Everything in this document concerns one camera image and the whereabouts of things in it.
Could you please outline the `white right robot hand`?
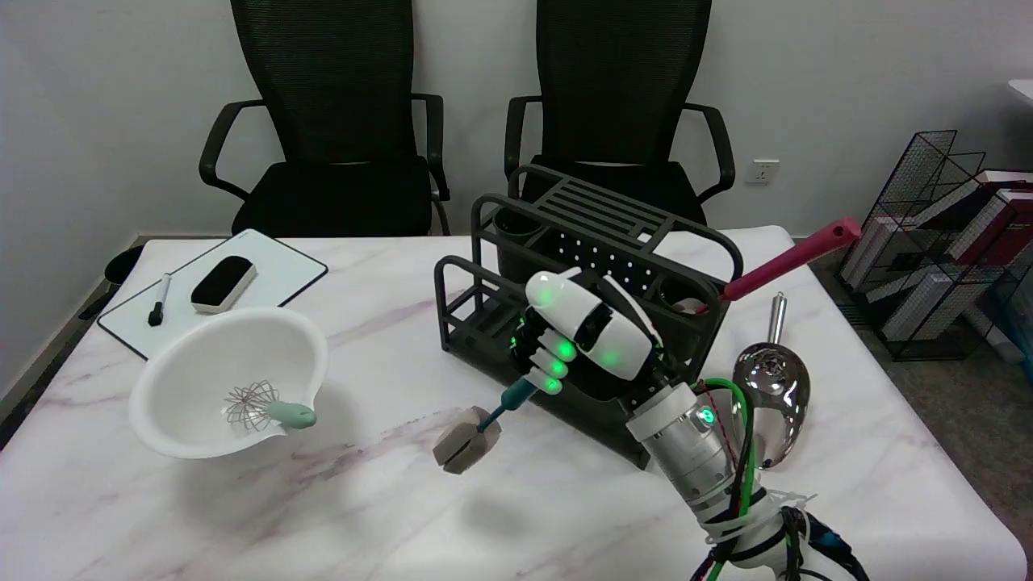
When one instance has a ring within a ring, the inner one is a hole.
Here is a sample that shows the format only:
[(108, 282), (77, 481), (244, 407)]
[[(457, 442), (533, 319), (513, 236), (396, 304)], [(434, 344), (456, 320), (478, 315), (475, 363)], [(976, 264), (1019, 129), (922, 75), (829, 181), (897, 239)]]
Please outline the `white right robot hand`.
[(580, 267), (540, 271), (525, 284), (525, 297), (509, 354), (539, 391), (572, 387), (594, 400), (638, 405), (667, 385), (657, 328), (611, 275)]

